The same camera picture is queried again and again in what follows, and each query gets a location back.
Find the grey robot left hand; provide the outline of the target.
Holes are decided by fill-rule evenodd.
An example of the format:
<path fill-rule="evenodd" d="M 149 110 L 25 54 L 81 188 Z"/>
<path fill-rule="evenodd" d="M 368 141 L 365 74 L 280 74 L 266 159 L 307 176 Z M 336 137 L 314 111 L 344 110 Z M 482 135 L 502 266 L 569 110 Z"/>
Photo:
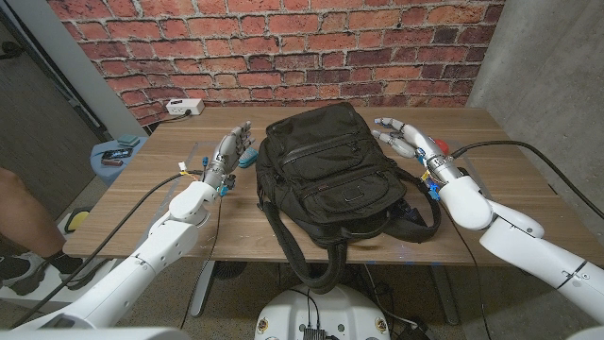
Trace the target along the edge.
<path fill-rule="evenodd" d="M 255 139 L 250 137 L 250 128 L 250 121 L 236 126 L 216 146 L 203 179 L 204 183 L 217 189 L 235 170 L 244 151 L 255 142 Z"/>

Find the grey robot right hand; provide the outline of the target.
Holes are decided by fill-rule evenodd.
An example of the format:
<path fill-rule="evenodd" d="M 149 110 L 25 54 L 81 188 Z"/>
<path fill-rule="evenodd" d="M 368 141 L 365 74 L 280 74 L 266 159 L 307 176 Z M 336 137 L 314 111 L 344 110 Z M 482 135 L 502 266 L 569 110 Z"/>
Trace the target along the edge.
<path fill-rule="evenodd" d="M 372 135 L 377 140 L 389 145 L 404 158 L 418 159 L 439 182 L 447 184 L 463 176 L 443 150 L 421 130 L 394 118 L 376 118 L 374 122 L 392 130 L 390 133 L 373 130 Z"/>

